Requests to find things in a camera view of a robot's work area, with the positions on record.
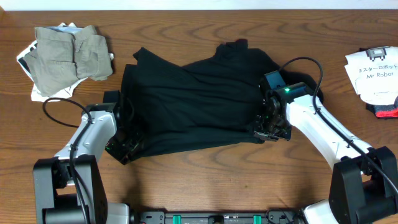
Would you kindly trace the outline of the black t-shirt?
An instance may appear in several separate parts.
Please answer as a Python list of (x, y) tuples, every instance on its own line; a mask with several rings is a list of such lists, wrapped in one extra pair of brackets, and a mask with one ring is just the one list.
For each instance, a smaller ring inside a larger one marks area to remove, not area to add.
[(262, 77), (280, 69), (246, 39), (227, 42), (214, 56), (178, 66), (147, 49), (134, 54), (121, 85), (144, 133), (133, 160), (241, 142), (259, 144), (254, 122)]

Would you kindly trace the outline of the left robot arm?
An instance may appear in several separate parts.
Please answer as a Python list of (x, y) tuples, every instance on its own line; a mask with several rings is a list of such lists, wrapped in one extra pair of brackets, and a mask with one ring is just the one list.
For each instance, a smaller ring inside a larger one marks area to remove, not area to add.
[(33, 168), (37, 223), (139, 223), (125, 203), (108, 201), (98, 168), (104, 152), (130, 163), (142, 140), (131, 103), (83, 108), (67, 145)]

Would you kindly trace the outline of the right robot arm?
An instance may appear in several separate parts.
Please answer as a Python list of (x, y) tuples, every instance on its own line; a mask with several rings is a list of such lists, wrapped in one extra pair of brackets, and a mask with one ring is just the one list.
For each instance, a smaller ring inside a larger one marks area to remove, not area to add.
[(260, 84), (264, 97), (254, 135), (286, 141), (296, 127), (332, 169), (327, 199), (301, 209), (295, 223), (374, 223), (397, 214), (397, 161), (346, 129), (306, 84)]

